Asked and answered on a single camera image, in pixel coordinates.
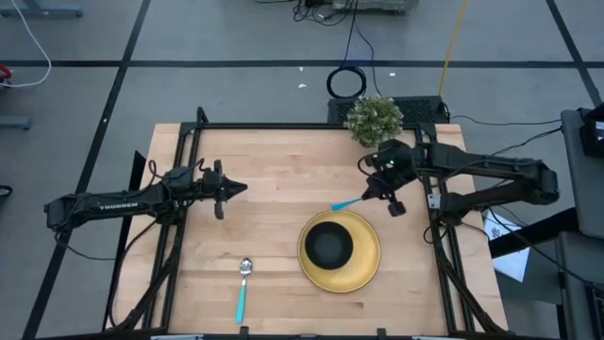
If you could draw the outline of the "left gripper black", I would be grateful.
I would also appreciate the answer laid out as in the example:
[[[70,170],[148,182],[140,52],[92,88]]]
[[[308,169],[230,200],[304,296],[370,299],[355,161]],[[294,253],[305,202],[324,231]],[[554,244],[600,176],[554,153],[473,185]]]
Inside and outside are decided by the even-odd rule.
[[[220,160],[216,160],[212,168],[208,167],[203,170],[202,192],[206,197],[214,200],[214,215],[218,220],[225,218],[223,204],[226,200],[247,190],[246,184],[227,178],[226,186],[229,189],[226,191],[223,179],[223,165]]]

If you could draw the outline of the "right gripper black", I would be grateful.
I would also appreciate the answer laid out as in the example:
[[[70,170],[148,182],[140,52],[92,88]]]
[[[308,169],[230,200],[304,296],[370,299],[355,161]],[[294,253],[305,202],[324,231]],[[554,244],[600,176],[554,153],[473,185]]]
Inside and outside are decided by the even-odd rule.
[[[387,146],[398,146],[398,156],[401,160],[399,170],[386,170],[382,173],[374,173],[367,178],[368,188],[361,195],[362,200],[377,198],[381,194],[382,199],[389,201],[388,211],[392,217],[398,217],[406,213],[406,209],[399,201],[395,192],[406,184],[417,179],[416,167],[413,161],[412,148],[401,141],[384,141],[378,145],[378,149]]]

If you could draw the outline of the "teal-handled fork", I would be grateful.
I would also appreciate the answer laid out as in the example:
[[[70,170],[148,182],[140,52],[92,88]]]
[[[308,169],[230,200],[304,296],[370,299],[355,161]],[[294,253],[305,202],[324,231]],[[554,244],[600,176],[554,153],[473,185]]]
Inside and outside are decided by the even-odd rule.
[[[350,199],[350,200],[346,200],[346,201],[342,201],[342,202],[339,202],[339,203],[334,203],[334,204],[331,205],[331,209],[333,211],[341,211],[341,210],[344,210],[347,207],[349,207],[349,206],[351,206],[351,205],[353,205],[355,203],[358,203],[358,202],[362,202],[362,198],[361,197]]]

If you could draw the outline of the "black bowl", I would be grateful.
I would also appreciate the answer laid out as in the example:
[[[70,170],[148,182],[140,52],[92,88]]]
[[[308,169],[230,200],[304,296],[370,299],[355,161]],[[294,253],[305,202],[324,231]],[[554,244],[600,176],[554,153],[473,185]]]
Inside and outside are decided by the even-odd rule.
[[[315,266],[335,270],[348,263],[354,244],[351,234],[344,226],[326,221],[310,228],[304,241],[304,250]]]

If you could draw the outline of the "yellow plate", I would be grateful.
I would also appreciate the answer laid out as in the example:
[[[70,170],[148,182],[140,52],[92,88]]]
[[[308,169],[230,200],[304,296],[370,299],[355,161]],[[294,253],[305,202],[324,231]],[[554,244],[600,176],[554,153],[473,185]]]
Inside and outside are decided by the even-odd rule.
[[[304,250],[304,241],[310,228],[326,221],[344,226],[351,234],[354,244],[348,263],[335,270],[315,266]],[[297,242],[297,258],[303,273],[319,288],[337,294],[350,293],[361,289],[378,272],[381,261],[380,241],[371,224],[354,212],[320,212],[301,230]]]

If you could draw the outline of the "teal-handled spoon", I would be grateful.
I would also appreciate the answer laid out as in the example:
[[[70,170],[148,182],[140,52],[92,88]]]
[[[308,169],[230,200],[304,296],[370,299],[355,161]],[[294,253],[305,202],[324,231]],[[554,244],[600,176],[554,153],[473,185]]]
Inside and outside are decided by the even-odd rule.
[[[237,304],[237,310],[235,314],[235,322],[242,324],[244,319],[245,299],[246,299],[246,285],[247,279],[253,271],[253,263],[249,258],[242,259],[240,263],[240,274],[242,276],[242,284],[239,294],[239,300]]]

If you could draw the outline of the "small potted green plant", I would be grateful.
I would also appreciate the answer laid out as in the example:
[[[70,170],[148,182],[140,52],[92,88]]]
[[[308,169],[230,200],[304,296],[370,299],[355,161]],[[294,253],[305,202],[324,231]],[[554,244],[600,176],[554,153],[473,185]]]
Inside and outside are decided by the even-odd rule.
[[[346,114],[344,127],[354,141],[369,148],[399,135],[403,117],[391,97],[360,97]]]

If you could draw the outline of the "black perforated computer case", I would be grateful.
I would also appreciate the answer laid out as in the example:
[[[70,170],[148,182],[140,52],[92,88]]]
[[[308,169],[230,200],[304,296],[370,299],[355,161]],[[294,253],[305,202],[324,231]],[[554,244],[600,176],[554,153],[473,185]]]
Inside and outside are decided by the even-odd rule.
[[[393,101],[403,115],[404,127],[449,123],[449,115],[440,96],[399,96],[394,97]],[[341,125],[354,106],[355,99],[330,99],[327,122],[330,125]]]

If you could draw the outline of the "white paper sheet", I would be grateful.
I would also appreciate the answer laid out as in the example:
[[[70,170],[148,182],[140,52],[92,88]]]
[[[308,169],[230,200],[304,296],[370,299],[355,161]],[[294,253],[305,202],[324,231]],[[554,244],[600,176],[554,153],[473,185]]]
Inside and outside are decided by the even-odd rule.
[[[488,212],[484,217],[484,228],[490,241],[507,235],[511,230],[518,231],[521,229],[520,226],[492,212]],[[496,272],[518,282],[523,282],[528,259],[529,249],[525,247],[511,254],[494,258],[493,266]]]

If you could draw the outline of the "black beam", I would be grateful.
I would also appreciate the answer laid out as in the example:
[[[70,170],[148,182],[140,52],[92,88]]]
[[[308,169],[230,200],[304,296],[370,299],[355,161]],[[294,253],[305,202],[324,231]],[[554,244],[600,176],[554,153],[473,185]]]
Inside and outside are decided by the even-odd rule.
[[[489,242],[492,258],[502,257],[556,239],[563,231],[578,231],[577,210],[569,208],[539,222],[507,233]]]

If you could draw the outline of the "grey equipment case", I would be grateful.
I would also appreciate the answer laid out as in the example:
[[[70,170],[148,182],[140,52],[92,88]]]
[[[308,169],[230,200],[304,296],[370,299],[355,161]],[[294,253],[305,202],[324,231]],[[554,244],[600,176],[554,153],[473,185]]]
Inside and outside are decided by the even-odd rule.
[[[327,0],[333,9],[383,10],[402,13],[413,9],[420,0]]]

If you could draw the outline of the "black screen device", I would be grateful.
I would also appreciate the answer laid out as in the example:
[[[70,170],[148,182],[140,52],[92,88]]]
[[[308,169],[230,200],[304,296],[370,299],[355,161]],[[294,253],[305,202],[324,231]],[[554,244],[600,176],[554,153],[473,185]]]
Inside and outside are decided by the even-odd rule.
[[[581,110],[583,122],[579,136],[586,156],[604,158],[604,103],[592,110]]]

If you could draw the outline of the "short grey desk foot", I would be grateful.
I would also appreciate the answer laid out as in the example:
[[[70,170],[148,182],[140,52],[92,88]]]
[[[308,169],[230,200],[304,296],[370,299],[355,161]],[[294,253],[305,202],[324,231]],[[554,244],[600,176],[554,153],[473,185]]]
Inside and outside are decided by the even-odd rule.
[[[29,130],[31,125],[31,119],[26,116],[0,115],[0,128]]]

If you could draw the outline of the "long grey desk foot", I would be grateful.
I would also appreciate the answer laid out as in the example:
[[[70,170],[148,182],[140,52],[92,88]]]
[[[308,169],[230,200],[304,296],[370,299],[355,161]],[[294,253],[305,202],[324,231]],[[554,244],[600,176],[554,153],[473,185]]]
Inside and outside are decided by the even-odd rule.
[[[61,5],[55,7],[49,7],[44,5],[41,0],[20,0],[22,5],[11,3],[10,6],[0,6],[0,16],[8,18],[11,16],[18,16],[23,14],[24,16],[41,16],[48,17],[51,15],[63,16],[73,15],[75,17],[82,17],[83,10],[78,5]]]

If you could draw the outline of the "black metal table frame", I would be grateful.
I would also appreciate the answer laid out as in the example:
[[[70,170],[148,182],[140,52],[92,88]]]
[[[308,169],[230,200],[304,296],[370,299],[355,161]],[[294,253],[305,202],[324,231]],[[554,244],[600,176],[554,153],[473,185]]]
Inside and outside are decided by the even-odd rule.
[[[430,243],[428,184],[398,192],[406,213],[391,217],[383,201],[355,204],[376,230],[381,263],[360,290],[322,290],[303,273],[297,240],[304,225],[333,202],[365,188],[357,167],[364,149],[346,130],[324,124],[211,123],[201,132],[199,154],[221,160],[226,174],[247,190],[217,220],[209,202],[190,207],[182,228],[133,220],[132,248],[112,306],[122,322],[153,277],[155,261],[182,237],[176,272],[160,288],[144,318],[170,332],[235,333],[239,265],[253,262],[244,323],[253,334],[445,334],[476,330],[478,321],[442,273]]]

